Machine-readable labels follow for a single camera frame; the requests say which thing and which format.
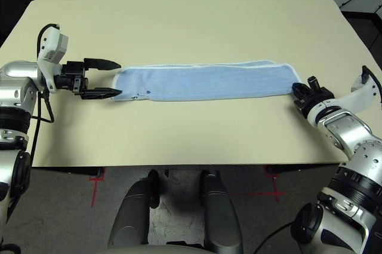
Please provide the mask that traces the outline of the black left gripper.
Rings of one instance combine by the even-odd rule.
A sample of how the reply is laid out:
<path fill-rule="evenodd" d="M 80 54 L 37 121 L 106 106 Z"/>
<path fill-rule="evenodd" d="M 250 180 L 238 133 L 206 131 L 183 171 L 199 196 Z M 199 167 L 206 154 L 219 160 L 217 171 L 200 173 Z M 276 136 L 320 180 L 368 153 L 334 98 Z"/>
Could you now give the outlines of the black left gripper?
<path fill-rule="evenodd" d="M 99 87 L 88 89 L 85 71 L 89 69 L 111 71 L 119 68 L 121 68 L 120 64 L 106 59 L 84 58 L 84 62 L 67 61 L 62 66 L 60 74 L 55 76 L 55 85 L 59 90 L 71 91 L 74 95 L 80 96 L 82 100 L 112 98 L 120 95 L 122 91 Z"/>

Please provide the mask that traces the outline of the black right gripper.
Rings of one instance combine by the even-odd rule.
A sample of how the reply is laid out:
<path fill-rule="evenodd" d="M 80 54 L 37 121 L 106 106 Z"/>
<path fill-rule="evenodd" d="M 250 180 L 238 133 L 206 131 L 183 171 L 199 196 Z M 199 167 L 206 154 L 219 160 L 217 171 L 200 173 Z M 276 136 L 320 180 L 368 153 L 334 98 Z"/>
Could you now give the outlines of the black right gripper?
<path fill-rule="evenodd" d="M 318 79 L 315 76 L 309 77 L 307 83 L 308 85 L 300 82 L 292 84 L 292 90 L 295 96 L 295 107 L 305 118 L 308 117 L 309 112 L 314 106 L 324 100 L 335 98 L 332 92 L 319 85 Z"/>

